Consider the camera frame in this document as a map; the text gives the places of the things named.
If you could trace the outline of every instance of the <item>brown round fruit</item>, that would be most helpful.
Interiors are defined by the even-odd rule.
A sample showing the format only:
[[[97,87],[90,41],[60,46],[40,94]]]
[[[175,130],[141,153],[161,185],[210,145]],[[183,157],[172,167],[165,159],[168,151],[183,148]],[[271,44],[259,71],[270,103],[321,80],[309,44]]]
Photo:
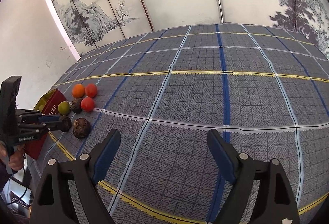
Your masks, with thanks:
[[[61,131],[68,132],[72,127],[71,119],[65,115],[60,116],[59,121],[62,122]]]
[[[83,99],[82,98],[78,98],[78,99],[74,99],[72,102],[72,107],[71,107],[71,111],[73,113],[81,113],[82,112],[82,108],[81,108],[81,101]]]
[[[89,121],[85,118],[78,118],[73,122],[73,135],[78,139],[87,137],[91,129]]]

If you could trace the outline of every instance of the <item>metal screw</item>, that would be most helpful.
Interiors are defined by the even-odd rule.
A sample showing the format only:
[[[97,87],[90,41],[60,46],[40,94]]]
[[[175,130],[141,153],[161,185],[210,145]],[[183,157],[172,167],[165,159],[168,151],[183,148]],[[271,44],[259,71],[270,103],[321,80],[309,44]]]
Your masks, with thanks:
[[[239,157],[240,157],[242,160],[247,160],[249,156],[248,156],[246,153],[240,153],[240,154],[239,154]]]
[[[48,161],[48,165],[53,165],[55,163],[56,163],[56,160],[53,158]]]
[[[81,160],[87,160],[88,157],[89,157],[89,154],[82,154],[82,155],[80,155],[80,159]]]
[[[280,164],[280,161],[274,158],[272,160],[272,163],[275,164],[275,165],[279,165]]]

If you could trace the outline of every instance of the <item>red tomato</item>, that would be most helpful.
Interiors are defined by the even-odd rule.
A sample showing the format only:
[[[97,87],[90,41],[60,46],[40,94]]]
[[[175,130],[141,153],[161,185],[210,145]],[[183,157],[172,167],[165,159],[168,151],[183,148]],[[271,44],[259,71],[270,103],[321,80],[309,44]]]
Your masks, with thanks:
[[[86,97],[81,101],[81,108],[85,112],[91,112],[95,108],[95,102],[92,98]]]
[[[97,95],[97,87],[94,84],[88,84],[85,87],[85,93],[88,97],[93,98]]]

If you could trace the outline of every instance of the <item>green lime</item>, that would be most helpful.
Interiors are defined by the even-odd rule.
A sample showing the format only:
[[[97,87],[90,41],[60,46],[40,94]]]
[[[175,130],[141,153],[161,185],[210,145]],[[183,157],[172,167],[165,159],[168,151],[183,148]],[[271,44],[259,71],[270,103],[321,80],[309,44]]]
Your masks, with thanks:
[[[40,105],[40,106],[39,106],[39,111],[42,112],[43,108],[44,108],[44,105],[43,105],[43,104]]]
[[[71,110],[70,104],[68,102],[61,102],[58,105],[58,112],[61,115],[68,115]]]

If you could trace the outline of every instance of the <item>blue gripper pad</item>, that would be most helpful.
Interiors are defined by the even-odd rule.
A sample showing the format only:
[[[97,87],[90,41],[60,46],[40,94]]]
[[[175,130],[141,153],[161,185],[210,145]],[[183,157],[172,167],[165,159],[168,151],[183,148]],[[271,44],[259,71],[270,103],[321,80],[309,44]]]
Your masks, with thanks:
[[[60,119],[60,115],[43,115],[38,118],[39,123],[55,122]]]
[[[95,185],[105,178],[120,143],[119,130],[111,129],[103,142],[96,144],[90,152],[89,176]]]
[[[208,131],[207,144],[223,178],[233,185],[236,182],[239,165],[238,152],[231,144],[223,140],[216,129]]]

